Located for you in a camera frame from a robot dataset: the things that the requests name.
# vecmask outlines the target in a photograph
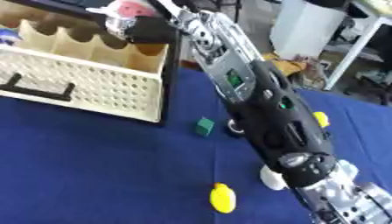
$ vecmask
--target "black robotic forearm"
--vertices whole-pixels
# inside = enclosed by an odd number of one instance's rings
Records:
[[[223,99],[227,111],[288,186],[310,186],[324,179],[336,164],[329,136],[280,71],[260,60],[251,67],[256,76],[252,95],[239,103]]]

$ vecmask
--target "green cube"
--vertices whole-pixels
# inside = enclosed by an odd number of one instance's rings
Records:
[[[214,125],[215,123],[213,121],[203,117],[198,121],[195,132],[200,136],[208,137],[211,134]]]

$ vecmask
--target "white basket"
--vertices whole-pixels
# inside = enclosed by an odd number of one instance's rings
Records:
[[[97,35],[86,43],[75,41],[64,28],[46,36],[26,20],[18,30],[23,42],[0,45],[0,95],[160,121],[167,45],[116,50]],[[141,46],[154,56],[140,52]]]

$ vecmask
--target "blue tablecloth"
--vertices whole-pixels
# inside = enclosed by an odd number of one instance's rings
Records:
[[[261,159],[223,132],[228,118],[203,73],[182,69],[164,128],[109,115],[0,99],[0,222],[7,224],[310,223],[288,191],[259,179]],[[325,111],[336,153],[360,181],[392,191],[392,110],[333,94],[301,93]],[[193,134],[202,116],[208,138]],[[238,208],[216,213],[214,182]]]

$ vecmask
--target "black handle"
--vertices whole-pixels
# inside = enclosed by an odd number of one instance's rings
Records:
[[[17,94],[23,94],[23,95],[34,95],[34,96],[44,97],[44,98],[63,101],[63,102],[70,102],[72,100],[71,93],[75,89],[75,84],[73,83],[68,83],[66,89],[62,94],[55,94],[55,93],[45,92],[37,89],[17,87],[17,83],[22,78],[23,76],[20,73],[15,73],[6,84],[0,85],[0,90],[13,92]]]

